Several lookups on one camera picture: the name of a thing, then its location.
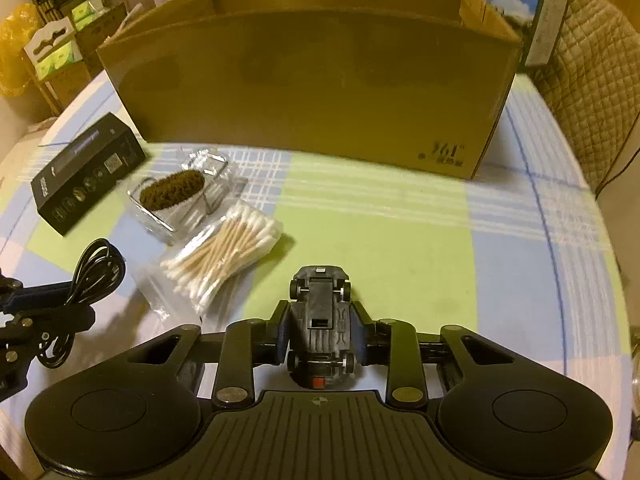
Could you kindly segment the black toy car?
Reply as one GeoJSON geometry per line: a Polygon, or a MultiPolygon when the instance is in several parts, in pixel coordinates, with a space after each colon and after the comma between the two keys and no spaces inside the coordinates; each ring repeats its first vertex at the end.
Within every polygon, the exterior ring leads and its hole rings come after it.
{"type": "Polygon", "coordinates": [[[303,266],[290,283],[288,371],[297,385],[331,389],[354,372],[350,281],[339,266],[303,266]]]}

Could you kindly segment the bag of cotton swabs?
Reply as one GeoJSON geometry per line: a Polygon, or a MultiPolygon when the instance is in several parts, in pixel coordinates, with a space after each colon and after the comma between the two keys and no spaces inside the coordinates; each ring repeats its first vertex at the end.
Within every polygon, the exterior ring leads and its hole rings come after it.
{"type": "Polygon", "coordinates": [[[200,324],[222,286],[269,255],[282,233],[271,214],[227,198],[193,232],[137,270],[138,289],[162,321],[200,324]]]}

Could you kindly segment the black shaver box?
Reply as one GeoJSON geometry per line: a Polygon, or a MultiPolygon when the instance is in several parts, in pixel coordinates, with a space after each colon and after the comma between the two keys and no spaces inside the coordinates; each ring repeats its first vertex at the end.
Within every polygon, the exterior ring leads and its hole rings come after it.
{"type": "Polygon", "coordinates": [[[116,115],[105,114],[32,178],[38,214],[66,235],[145,159],[132,129],[116,115]]]}

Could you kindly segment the clear plastic case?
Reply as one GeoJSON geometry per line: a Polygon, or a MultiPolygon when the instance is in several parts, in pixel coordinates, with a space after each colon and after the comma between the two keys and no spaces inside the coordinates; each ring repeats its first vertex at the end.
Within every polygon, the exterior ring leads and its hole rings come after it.
{"type": "Polygon", "coordinates": [[[167,171],[130,181],[127,212],[171,245],[195,231],[225,200],[240,196],[245,185],[247,178],[229,155],[198,148],[185,152],[180,164],[167,171]]]}

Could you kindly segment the green tissue pack carton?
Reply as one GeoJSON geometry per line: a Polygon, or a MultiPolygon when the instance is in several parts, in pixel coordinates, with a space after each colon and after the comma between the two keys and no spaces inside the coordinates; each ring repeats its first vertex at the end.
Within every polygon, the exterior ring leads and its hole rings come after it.
{"type": "Polygon", "coordinates": [[[76,29],[69,18],[49,22],[34,33],[24,52],[39,81],[82,60],[75,34],[76,29]]]}

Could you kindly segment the brown cardboard box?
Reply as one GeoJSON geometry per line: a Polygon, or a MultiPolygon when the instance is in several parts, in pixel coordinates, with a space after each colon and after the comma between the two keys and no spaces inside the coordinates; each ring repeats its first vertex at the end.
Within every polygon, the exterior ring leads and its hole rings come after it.
{"type": "Polygon", "coordinates": [[[348,157],[459,179],[521,57],[485,0],[170,0],[99,48],[150,142],[348,157]]]}

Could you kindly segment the yellow plastic bag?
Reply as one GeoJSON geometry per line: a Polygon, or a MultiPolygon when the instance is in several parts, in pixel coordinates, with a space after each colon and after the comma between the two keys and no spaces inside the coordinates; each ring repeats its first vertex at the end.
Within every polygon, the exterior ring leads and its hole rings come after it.
{"type": "Polygon", "coordinates": [[[22,54],[40,26],[38,10],[32,3],[20,3],[1,23],[0,92],[5,98],[21,96],[29,84],[22,54]]]}

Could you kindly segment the beige quilted chair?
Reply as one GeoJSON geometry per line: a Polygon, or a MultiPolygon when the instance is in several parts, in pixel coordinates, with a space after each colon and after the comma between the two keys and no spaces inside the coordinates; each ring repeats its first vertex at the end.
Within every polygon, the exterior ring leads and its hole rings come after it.
{"type": "Polygon", "coordinates": [[[639,33],[608,0],[570,0],[549,63],[530,78],[596,192],[639,117],[639,33]]]}

